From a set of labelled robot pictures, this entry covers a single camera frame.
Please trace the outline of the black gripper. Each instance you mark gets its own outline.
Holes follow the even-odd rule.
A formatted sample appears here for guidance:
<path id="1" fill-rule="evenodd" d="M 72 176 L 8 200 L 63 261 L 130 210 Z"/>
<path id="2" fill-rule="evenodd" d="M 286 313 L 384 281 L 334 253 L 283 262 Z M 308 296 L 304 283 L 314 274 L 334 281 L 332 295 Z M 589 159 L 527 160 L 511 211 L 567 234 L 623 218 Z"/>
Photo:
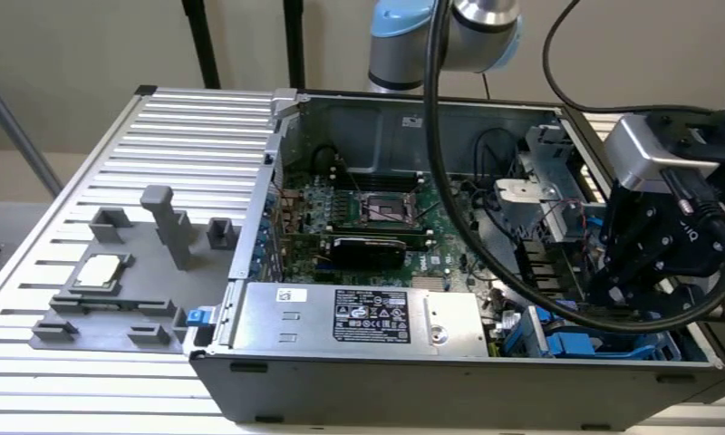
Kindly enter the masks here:
<path id="1" fill-rule="evenodd" d="M 603 266 L 586 286 L 587 300 L 627 308 L 646 318 L 709 317 L 725 301 L 725 218 L 683 213 L 670 193 L 615 184 L 601 241 Z"/>

